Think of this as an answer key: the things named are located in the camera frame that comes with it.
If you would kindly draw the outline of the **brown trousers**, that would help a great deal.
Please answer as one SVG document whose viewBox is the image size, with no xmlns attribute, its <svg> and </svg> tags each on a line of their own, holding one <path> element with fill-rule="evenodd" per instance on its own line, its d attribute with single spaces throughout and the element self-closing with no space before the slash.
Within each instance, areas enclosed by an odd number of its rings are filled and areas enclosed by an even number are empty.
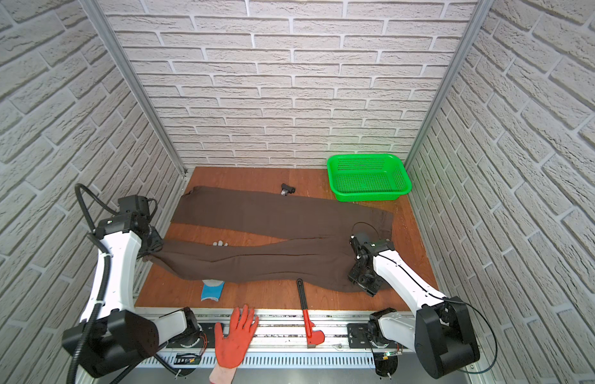
<svg viewBox="0 0 595 384">
<path fill-rule="evenodd" d="M 296 280 L 358 292 L 349 280 L 356 263 L 350 237 L 392 237 L 393 214 L 367 206 L 258 191 L 194 187 L 183 195 L 173 222 L 276 238 L 265 246 L 209 246 L 166 240 L 146 256 L 184 280 L 227 283 Z"/>
</svg>

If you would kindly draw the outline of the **red work glove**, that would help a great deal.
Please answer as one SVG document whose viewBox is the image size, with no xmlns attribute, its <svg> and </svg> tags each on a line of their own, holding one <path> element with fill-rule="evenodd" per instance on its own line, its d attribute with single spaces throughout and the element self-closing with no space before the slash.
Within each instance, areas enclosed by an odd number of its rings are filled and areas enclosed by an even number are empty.
<svg viewBox="0 0 595 384">
<path fill-rule="evenodd" d="M 221 323 L 215 324 L 215 355 L 218 366 L 233 369 L 241 365 L 258 324 L 259 317 L 255 315 L 255 310 L 249 309 L 247 305 L 233 310 L 227 335 L 224 335 Z"/>
</svg>

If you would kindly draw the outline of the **aluminium mounting rail frame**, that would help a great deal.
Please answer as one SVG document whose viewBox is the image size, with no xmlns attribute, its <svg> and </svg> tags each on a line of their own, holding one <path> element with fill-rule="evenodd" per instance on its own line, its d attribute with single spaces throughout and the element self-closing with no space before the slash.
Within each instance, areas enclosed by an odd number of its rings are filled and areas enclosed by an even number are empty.
<svg viewBox="0 0 595 384">
<path fill-rule="evenodd" d="M 195 308 L 198 323 L 227 325 L 230 309 Z M 300 310 L 257 310 L 260 324 L 242 363 L 244 369 L 373 369 L 382 363 L 413 358 L 416 353 L 384 349 L 350 349 L 347 325 L 368 323 L 370 313 L 364 310 L 310 310 L 316 331 L 323 331 L 323 344 L 308 348 L 305 323 Z M 163 348 L 160 360 L 150 357 L 141 368 L 160 368 L 164 363 L 176 371 L 211 368 L 216 363 L 214 349 Z"/>
</svg>

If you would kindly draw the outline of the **grey blue work glove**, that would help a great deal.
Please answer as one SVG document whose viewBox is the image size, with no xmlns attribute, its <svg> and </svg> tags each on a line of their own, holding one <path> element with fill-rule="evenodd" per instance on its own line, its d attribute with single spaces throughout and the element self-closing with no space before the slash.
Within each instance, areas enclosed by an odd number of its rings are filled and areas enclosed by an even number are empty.
<svg viewBox="0 0 595 384">
<path fill-rule="evenodd" d="M 206 300 L 219 302 L 225 282 L 222 280 L 216 279 L 205 279 L 202 281 L 203 287 L 201 291 L 201 301 L 204 302 Z"/>
</svg>

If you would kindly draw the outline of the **green plastic basket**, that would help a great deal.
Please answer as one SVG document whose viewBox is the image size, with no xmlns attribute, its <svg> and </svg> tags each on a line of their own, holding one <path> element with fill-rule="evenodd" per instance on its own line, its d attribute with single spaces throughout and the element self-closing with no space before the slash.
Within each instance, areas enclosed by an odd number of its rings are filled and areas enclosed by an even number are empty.
<svg viewBox="0 0 595 384">
<path fill-rule="evenodd" d="M 403 162 L 395 155 L 334 155 L 326 166 L 330 189 L 340 202 L 393 201 L 413 188 Z"/>
</svg>

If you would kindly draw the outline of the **small black clamp part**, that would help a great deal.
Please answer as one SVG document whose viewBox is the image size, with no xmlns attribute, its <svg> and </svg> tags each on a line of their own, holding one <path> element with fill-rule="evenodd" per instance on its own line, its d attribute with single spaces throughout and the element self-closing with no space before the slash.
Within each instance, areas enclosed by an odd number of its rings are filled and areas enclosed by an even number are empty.
<svg viewBox="0 0 595 384">
<path fill-rule="evenodd" d="M 291 187 L 285 183 L 281 184 L 281 195 L 282 196 L 292 195 L 295 193 L 295 191 L 296 191 L 295 187 Z"/>
</svg>

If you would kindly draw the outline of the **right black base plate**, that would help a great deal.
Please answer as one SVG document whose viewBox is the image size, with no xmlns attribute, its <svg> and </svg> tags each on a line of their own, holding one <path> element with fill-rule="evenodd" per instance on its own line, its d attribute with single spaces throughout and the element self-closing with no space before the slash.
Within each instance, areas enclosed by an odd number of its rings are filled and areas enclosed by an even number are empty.
<svg viewBox="0 0 595 384">
<path fill-rule="evenodd" d="M 371 323 L 349 323 L 347 336 L 350 349 L 404 350 L 405 347 L 385 339 L 382 333 Z"/>
</svg>

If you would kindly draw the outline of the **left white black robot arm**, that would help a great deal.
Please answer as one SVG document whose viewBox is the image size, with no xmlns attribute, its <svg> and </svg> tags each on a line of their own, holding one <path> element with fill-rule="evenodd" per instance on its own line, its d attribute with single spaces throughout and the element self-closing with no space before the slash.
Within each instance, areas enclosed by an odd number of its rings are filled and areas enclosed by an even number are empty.
<svg viewBox="0 0 595 384">
<path fill-rule="evenodd" d="M 188 307 L 155 320 L 135 312 L 135 264 L 153 232 L 147 217 L 132 211 L 101 220 L 91 233 L 99 249 L 92 292 L 79 323 L 62 336 L 72 357 L 68 383 L 76 381 L 80 368 L 95 379 L 115 371 L 126 375 L 171 342 L 201 337 Z"/>
</svg>

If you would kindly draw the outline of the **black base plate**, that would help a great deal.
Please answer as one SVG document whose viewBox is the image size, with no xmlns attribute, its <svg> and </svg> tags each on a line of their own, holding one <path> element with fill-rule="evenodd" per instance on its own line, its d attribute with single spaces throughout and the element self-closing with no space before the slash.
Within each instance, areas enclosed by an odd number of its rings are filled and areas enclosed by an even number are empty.
<svg viewBox="0 0 595 384">
<path fill-rule="evenodd" d="M 187 336 L 180 335 L 177 339 L 166 342 L 166 348 L 187 348 L 202 350 L 215 348 L 215 323 L 199 323 L 199 331 Z"/>
<path fill-rule="evenodd" d="M 405 347 L 385 339 L 382 333 L 371 323 L 349 323 L 347 336 L 350 349 L 404 350 Z"/>
</svg>

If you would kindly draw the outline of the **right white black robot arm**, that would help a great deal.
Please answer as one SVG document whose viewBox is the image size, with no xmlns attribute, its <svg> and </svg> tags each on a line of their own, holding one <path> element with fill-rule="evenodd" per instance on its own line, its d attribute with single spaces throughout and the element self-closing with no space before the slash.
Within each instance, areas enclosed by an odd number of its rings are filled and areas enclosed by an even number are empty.
<svg viewBox="0 0 595 384">
<path fill-rule="evenodd" d="M 374 296 L 388 284 L 409 306 L 412 317 L 388 308 L 369 317 L 364 336 L 372 347 L 407 347 L 416 353 L 434 379 L 458 371 L 480 358 L 469 306 L 449 298 L 414 272 L 388 239 L 372 242 L 352 235 L 356 263 L 349 273 L 353 285 Z"/>
</svg>

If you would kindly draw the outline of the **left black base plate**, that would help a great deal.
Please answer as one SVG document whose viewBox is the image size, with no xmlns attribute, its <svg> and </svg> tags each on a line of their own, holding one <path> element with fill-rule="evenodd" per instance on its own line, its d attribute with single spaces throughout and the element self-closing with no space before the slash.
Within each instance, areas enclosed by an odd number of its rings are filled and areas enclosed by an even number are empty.
<svg viewBox="0 0 595 384">
<path fill-rule="evenodd" d="M 166 348 L 187 348 L 202 350 L 215 348 L 215 323 L 199 323 L 199 331 L 187 336 L 180 335 L 177 339 L 166 342 Z"/>
</svg>

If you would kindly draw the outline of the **red black pipe wrench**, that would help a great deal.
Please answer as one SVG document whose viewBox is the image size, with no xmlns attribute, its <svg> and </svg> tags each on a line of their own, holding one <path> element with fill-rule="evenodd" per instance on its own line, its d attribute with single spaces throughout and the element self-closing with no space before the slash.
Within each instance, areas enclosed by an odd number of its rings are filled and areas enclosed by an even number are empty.
<svg viewBox="0 0 595 384">
<path fill-rule="evenodd" d="M 309 306 L 305 295 L 305 286 L 301 278 L 297 280 L 297 291 L 300 299 L 303 319 L 305 323 L 305 336 L 308 348 L 315 348 L 326 340 L 326 336 L 323 331 L 316 331 L 315 325 L 310 319 Z"/>
</svg>

